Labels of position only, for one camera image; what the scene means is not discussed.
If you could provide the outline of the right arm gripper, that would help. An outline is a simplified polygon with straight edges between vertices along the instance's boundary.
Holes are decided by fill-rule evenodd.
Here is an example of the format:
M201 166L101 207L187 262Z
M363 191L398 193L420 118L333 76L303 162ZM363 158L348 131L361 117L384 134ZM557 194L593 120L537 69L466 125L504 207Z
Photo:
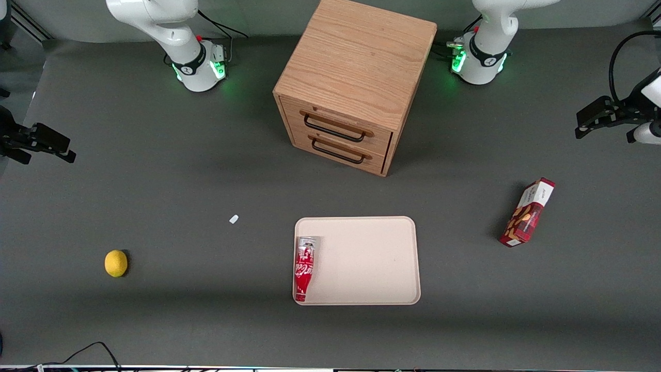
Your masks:
M29 141L27 138L30 135L36 144L31 151L52 154L68 163L75 162L76 153L69 150L68 137L42 123L36 123L33 127L20 125L12 113L1 106L1 156L29 156L21 146L16 147L11 143L18 141L19 145L24 145Z

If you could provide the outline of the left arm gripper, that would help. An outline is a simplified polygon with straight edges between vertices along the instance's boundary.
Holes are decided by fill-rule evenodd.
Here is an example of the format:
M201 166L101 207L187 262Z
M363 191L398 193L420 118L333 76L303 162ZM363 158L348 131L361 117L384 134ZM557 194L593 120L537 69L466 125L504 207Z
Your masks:
M613 93L613 100L601 96L576 113L578 127L574 130L576 139L583 139L593 130L612 128L619 125L641 125L659 119L659 105L645 96L642 90L659 78L659 70L652 71L638 82L630 94L619 98ZM616 106L613 120L613 104Z

